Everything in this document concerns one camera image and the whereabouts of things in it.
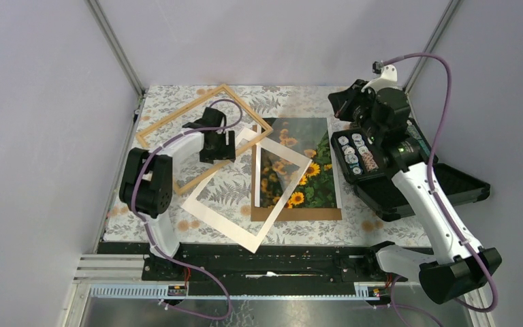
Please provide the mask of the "wooden picture frame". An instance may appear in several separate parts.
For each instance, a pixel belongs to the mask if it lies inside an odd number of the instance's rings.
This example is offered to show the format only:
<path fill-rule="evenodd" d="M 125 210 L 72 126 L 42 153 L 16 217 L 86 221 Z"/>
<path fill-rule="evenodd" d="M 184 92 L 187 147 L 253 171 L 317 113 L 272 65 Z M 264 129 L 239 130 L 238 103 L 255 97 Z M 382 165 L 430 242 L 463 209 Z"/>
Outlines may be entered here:
<path fill-rule="evenodd" d="M 151 134 L 154 132 L 164 129 L 165 126 L 168 126 L 170 123 L 177 122 L 178 125 L 180 125 L 180 120 L 182 118 L 188 119 L 188 118 L 196 118 L 197 113 L 201 112 L 201 107 L 210 99 L 213 99 L 214 97 L 218 97 L 220 94 L 226 94 L 226 99 L 234 100 L 243 110 L 246 115 L 251 117 L 255 123 L 261 126 L 262 133 L 254 133 L 254 138 L 244 145 L 240 146 L 239 148 L 236 147 L 236 156 L 240 156 L 243 153 L 245 153 L 247 150 L 252 148 L 254 145 L 256 145 L 258 142 L 263 140 L 265 137 L 270 135 L 273 132 L 273 128 L 261 118 L 261 116 L 254 111 L 246 103 L 241 97 L 238 96 L 238 94 L 231 88 L 230 86 L 226 84 L 221 84 L 216 88 L 210 89 L 209 91 L 205 92 L 201 97 L 194 99 L 193 101 L 189 102 L 187 105 L 183 106 L 182 108 L 179 108 L 178 110 L 174 111 L 172 114 L 167 115 L 166 117 L 158 120 L 156 123 L 153 123 L 149 127 L 139 131 L 136 134 L 136 140 L 139 143 L 139 145 L 142 146 L 143 149 L 149 149 L 150 144 L 148 143 L 147 139 Z M 220 170 L 222 167 L 230 164 L 230 160 L 221 160 L 216 161 L 209 169 L 207 169 L 203 174 L 195 177 L 193 180 L 185 183 L 183 186 L 179 186 L 177 181 L 178 179 L 174 176 L 173 177 L 173 190 L 178 195 L 183 195 L 184 193 L 187 193 L 191 189 L 193 189 L 198 183 L 203 181 L 206 177 L 211 176 L 213 173 Z"/>

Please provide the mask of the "white mat board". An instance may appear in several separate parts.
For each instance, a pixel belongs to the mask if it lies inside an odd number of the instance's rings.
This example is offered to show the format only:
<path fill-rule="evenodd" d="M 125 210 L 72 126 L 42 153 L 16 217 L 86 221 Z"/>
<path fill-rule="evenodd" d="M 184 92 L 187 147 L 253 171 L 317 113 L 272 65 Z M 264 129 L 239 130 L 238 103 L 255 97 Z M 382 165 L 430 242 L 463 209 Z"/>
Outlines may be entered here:
<path fill-rule="evenodd" d="M 230 238 L 232 241 L 239 244 L 251 253 L 255 253 L 258 250 L 270 228 L 273 226 L 281 211 L 284 209 L 287 201 L 290 199 L 299 181 L 306 172 L 306 169 L 312 163 L 312 160 L 305 155 L 302 155 L 268 138 L 261 139 L 255 145 L 258 148 L 265 149 L 282 159 L 290 161 L 295 167 L 298 168 L 292 174 L 288 186 L 283 189 L 283 195 L 274 205 L 264 224 L 255 234 L 250 233 L 248 230 L 242 228 L 228 217 L 218 213 L 216 210 L 206 206 L 197 199 L 205 186 L 207 186 L 210 180 L 214 178 L 213 175 L 206 177 L 202 182 L 200 182 L 193 192 L 188 196 L 187 200 L 181 205 L 181 208 L 186 210 L 188 213 L 191 213 L 194 217 L 216 229 L 218 232 Z"/>

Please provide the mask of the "sunflower photo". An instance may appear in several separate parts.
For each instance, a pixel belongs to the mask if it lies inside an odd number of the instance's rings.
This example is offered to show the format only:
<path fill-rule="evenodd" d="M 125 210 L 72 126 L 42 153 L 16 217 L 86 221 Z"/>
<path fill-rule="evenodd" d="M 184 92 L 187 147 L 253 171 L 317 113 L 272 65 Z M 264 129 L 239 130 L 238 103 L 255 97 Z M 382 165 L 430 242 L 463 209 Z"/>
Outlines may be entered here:
<path fill-rule="evenodd" d="M 328 139 L 327 144 L 316 156 L 306 157 L 310 158 L 312 163 L 306 169 L 285 208 L 336 208 L 338 205 Z M 290 161 L 265 149 L 260 151 L 260 160 L 258 207 L 272 208 L 283 195 L 283 189 L 288 186 L 292 174 L 298 168 Z"/>

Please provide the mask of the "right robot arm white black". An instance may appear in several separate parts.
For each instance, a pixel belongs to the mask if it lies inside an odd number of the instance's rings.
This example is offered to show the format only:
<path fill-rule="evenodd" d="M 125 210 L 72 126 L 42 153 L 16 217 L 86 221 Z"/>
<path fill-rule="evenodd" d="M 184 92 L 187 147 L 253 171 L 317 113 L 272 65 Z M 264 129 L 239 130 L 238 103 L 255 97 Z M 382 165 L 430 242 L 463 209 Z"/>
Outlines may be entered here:
<path fill-rule="evenodd" d="M 364 274 L 374 281 L 388 273 L 405 277 L 437 304 L 486 285 L 501 255 L 473 236 L 454 207 L 487 197 L 488 184 L 431 157 L 404 91 L 375 91 L 357 80 L 328 101 L 335 118 L 352 124 L 330 138 L 345 181 L 384 221 L 416 216 L 432 247 L 425 255 L 379 243 L 364 260 Z"/>

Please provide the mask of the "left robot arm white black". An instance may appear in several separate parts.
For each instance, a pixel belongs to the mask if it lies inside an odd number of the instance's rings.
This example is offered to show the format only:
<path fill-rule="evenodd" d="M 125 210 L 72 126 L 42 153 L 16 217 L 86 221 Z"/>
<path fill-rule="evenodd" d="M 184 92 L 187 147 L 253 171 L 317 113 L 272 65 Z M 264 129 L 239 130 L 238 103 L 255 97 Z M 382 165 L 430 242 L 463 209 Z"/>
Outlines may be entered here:
<path fill-rule="evenodd" d="M 226 114 L 207 107 L 201 118 L 184 124 L 177 134 L 154 150 L 134 147 L 127 154 L 118 197 L 141 220 L 150 252 L 161 258 L 157 269 L 166 279 L 179 278 L 186 266 L 175 256 L 180 242 L 170 218 L 164 215 L 174 195 L 174 169 L 194 154 L 209 164 L 233 160 L 236 156 L 233 127 Z"/>

